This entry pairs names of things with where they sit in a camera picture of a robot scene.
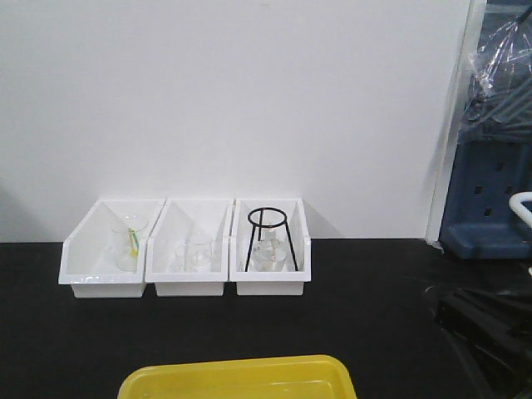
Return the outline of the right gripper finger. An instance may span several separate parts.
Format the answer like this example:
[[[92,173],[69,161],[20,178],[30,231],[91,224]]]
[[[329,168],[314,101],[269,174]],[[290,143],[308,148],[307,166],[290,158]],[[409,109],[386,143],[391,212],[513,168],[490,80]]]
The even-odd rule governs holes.
[[[436,300],[436,322],[502,366],[531,364],[531,297],[453,288]]]

